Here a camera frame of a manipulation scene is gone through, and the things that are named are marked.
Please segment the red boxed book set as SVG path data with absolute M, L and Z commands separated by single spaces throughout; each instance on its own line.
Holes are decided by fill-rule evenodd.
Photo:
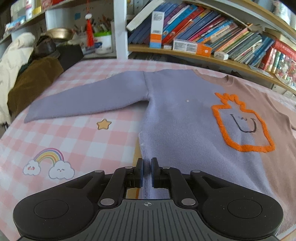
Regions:
M 259 68 L 295 90 L 295 51 L 286 43 L 274 39 Z

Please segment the large white lying book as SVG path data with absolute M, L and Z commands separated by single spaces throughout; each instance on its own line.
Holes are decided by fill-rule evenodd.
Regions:
M 135 30 L 158 6 L 165 3 L 164 0 L 150 1 L 126 26 L 127 30 Z

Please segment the purple and pink sweater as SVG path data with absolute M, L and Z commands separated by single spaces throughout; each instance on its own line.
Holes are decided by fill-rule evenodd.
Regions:
M 147 101 L 139 130 L 148 199 L 151 159 L 199 169 L 275 198 L 295 225 L 295 111 L 232 76 L 196 70 L 127 71 L 34 101 L 25 122 L 102 113 Z

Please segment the brass bowl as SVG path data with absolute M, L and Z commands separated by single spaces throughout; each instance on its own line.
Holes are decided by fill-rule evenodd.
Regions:
M 73 38 L 74 33 L 69 28 L 53 28 L 45 32 L 44 35 L 57 42 L 66 42 Z

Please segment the white green lid jar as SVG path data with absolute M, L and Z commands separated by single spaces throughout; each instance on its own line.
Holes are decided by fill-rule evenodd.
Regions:
M 94 33 L 93 37 L 96 54 L 102 55 L 113 52 L 112 36 L 110 31 L 96 32 Z

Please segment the wooden bookshelf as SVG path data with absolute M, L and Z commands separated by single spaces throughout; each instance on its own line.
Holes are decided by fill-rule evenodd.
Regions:
M 87 7 L 90 4 L 94 4 L 96 8 L 99 8 L 99 10 L 95 11 L 95 13 L 104 12 L 113 14 L 114 28 L 112 29 L 112 34 L 115 39 L 115 47 L 111 54 L 88 54 L 86 55 L 87 58 L 116 57 L 117 59 L 123 60 L 127 59 L 133 52 L 177 56 L 188 61 L 196 60 L 200 64 L 209 66 L 211 69 L 233 70 L 234 72 L 238 72 L 244 79 L 260 79 L 295 93 L 295 89 L 281 82 L 274 74 L 269 74 L 267 76 L 253 70 L 248 67 L 248 65 L 243 63 L 238 63 L 233 60 L 220 60 L 214 58 L 213 55 L 201 55 L 200 47 L 197 48 L 196 54 L 193 54 L 191 52 L 179 50 L 175 51 L 164 48 L 150 48 L 147 45 L 128 44 L 127 31 L 124 23 L 124 21 L 128 19 L 128 16 L 125 16 L 125 11 L 120 9 L 121 7 L 126 6 L 126 1 L 90 1 L 89 3 L 87 1 L 61 1 L 60 3 L 49 7 L 45 11 L 41 11 L 21 25 L 13 28 L 9 34 L 1 39 L 1 53 L 4 52 L 8 43 L 15 40 L 16 37 L 24 32 L 33 33 L 36 38 L 39 38 L 41 33 L 53 28 L 72 28 L 74 26 L 74 8 Z

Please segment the brown corduroy garment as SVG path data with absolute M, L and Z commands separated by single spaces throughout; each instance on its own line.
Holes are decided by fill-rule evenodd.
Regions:
M 8 94 L 8 108 L 16 117 L 39 97 L 64 72 L 57 58 L 45 57 L 32 61 L 17 77 L 15 86 Z

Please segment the white charger adapter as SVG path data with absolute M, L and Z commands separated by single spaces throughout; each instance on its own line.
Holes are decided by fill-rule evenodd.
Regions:
M 227 53 L 221 52 L 221 51 L 216 51 L 214 52 L 213 57 L 215 59 L 221 60 L 221 61 L 225 61 L 229 59 L 229 55 Z

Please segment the red tassel ornament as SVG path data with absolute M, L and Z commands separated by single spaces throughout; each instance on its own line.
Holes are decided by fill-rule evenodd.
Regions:
M 92 30 L 92 14 L 90 12 L 89 7 L 89 0 L 86 1 L 86 36 L 87 36 L 87 46 L 93 47 L 94 46 L 94 39 L 93 39 L 93 30 Z

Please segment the cream white jacket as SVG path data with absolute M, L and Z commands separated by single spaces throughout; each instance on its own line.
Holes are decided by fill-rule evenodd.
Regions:
M 29 61 L 29 57 L 34 49 L 34 41 L 35 36 L 32 33 L 22 33 L 12 41 L 1 57 L 1 124 L 11 124 L 11 115 L 8 108 L 8 94 L 15 85 L 20 68 Z

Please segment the pink checkered cartoon table mat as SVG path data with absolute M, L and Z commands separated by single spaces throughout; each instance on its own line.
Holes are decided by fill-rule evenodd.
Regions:
M 225 74 L 190 65 L 144 60 L 87 60 L 75 64 L 40 96 L 103 80 L 125 71 L 194 69 L 201 74 L 222 78 Z M 133 166 L 141 157 L 138 141 L 147 102 L 94 115 L 55 118 L 24 123 L 28 108 L 20 113 L 1 137 L 1 240 L 17 240 L 20 235 L 13 222 L 13 209 L 23 198 L 48 189 L 66 179 L 51 179 L 52 159 L 43 159 L 37 175 L 26 175 L 23 168 L 44 149 L 57 149 L 74 169 L 74 178 L 93 170 L 112 173 Z M 107 130 L 97 123 L 106 119 Z

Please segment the white orange tall box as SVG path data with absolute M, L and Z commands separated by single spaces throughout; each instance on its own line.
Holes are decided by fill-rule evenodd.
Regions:
M 164 17 L 165 13 L 162 11 L 152 12 L 150 48 L 160 49 L 162 46 Z

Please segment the white orange flat box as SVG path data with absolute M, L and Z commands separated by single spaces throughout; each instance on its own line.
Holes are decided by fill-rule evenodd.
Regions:
M 212 52 L 212 48 L 207 45 L 181 39 L 173 40 L 173 50 L 204 57 L 210 57 Z

